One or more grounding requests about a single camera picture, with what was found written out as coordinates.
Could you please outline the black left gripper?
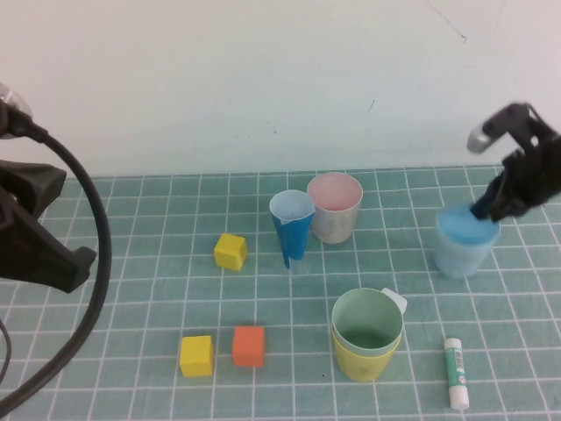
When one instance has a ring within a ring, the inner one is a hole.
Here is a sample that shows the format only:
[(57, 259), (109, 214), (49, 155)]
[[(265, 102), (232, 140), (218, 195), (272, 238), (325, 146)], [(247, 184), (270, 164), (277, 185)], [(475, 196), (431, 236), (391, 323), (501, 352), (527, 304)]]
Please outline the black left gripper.
[(66, 177), (64, 170), (49, 164), (1, 161), (3, 279), (46, 285), (65, 293), (88, 280), (96, 252), (85, 246), (64, 251), (34, 218), (59, 197)]

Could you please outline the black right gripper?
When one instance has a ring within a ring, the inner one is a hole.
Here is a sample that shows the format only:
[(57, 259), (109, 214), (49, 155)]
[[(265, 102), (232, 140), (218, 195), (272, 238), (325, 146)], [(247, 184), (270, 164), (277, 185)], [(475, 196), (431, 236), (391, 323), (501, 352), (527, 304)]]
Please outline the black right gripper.
[(560, 193), (560, 135), (530, 144), (528, 151), (516, 150), (503, 167), (504, 175), (497, 175), (471, 206), (478, 220), (518, 218)]

